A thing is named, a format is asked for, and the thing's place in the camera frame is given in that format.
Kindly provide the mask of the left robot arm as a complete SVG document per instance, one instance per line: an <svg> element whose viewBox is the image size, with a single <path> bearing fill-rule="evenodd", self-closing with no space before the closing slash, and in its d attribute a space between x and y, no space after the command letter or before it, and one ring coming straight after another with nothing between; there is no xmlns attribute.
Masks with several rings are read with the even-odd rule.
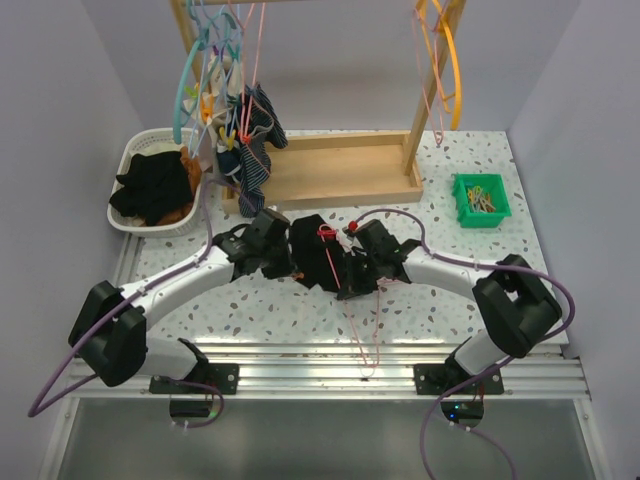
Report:
<svg viewBox="0 0 640 480"><path fill-rule="evenodd" d="M154 276L120 287L95 285L69 335L72 354L108 387L136 375L157 376L189 393L212 386L213 367L193 342L152 339L148 332L209 290L256 271L266 278L291 274L289 227L285 216L263 209L249 224L209 234L203 248Z"/></svg>

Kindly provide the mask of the yellow plastic hanger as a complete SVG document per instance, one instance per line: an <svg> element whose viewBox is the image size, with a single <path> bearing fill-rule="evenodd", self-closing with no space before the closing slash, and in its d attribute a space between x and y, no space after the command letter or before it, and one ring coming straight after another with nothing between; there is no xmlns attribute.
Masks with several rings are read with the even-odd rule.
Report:
<svg viewBox="0 0 640 480"><path fill-rule="evenodd" d="M449 117L451 131L460 124L463 104L463 82L459 55L456 47L456 32L461 20L465 1L427 1L430 27L437 29L439 73L443 88L445 115Z"/></svg>

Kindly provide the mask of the black underwear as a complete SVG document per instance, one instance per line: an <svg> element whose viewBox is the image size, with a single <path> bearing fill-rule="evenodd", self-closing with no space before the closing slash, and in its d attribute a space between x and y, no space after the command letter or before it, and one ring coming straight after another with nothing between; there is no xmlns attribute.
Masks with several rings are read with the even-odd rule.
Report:
<svg viewBox="0 0 640 480"><path fill-rule="evenodd" d="M320 239L317 231L322 224L325 220L314 214L296 219L290 227L291 256L297 271L304 273L304 278L296 281L307 289L318 286L337 295L337 260L345 249L337 240L324 243Z"/></svg>
<svg viewBox="0 0 640 480"><path fill-rule="evenodd" d="M134 154L129 169L116 176L121 187L109 204L123 217L139 217L146 226L171 224L192 207L194 190L180 151Z"/></svg>

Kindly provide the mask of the red clothespin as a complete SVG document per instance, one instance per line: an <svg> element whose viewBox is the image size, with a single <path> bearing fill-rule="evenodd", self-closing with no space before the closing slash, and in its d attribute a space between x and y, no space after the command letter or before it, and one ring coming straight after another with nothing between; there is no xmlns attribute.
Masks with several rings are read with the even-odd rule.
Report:
<svg viewBox="0 0 640 480"><path fill-rule="evenodd" d="M331 228L327 224L322 224L322 225L319 226L318 231L317 231L317 235L320 237L320 239L324 243L334 242L336 240L336 237L337 237L336 230Z"/></svg>

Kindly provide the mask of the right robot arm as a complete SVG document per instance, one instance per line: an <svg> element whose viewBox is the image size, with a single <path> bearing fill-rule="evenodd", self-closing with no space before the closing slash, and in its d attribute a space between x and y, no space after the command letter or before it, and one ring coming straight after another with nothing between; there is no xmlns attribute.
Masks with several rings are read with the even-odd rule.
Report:
<svg viewBox="0 0 640 480"><path fill-rule="evenodd" d="M427 251L416 239L399 242L377 219L352 222L344 230L359 259L347 271L343 293L362 294L380 279L436 287L475 303L481 331L456 347L441 364L414 366L419 395L451 389L501 394L500 363L524 358L561 319L546 282L519 255L477 263Z"/></svg>

